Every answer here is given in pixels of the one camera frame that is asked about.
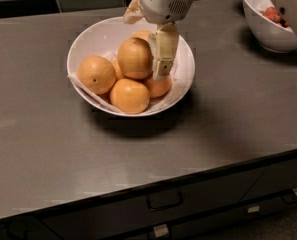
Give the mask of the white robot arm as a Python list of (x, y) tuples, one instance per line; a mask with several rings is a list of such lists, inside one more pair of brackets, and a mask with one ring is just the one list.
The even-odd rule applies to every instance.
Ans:
[[(179, 33), (176, 23), (183, 20), (194, 0), (132, 0), (123, 16), (125, 24), (142, 18), (156, 25), (152, 37), (153, 78), (164, 80), (172, 69)], [(297, 35), (297, 0), (270, 0)]]

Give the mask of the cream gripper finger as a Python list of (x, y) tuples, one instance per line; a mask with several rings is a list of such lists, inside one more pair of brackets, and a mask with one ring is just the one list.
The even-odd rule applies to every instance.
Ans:
[(177, 53), (179, 33), (176, 25), (158, 25), (156, 32), (149, 35), (148, 43), (153, 55), (153, 79), (163, 81), (170, 75)]
[(124, 15), (123, 22), (125, 24), (135, 24), (144, 17), (141, 11), (140, 0), (131, 0)]

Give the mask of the white rounded gripper body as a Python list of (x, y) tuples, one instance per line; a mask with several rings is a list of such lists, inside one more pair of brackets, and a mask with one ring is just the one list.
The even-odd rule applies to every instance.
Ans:
[(185, 18), (194, 0), (139, 0), (144, 18), (153, 24), (175, 23)]

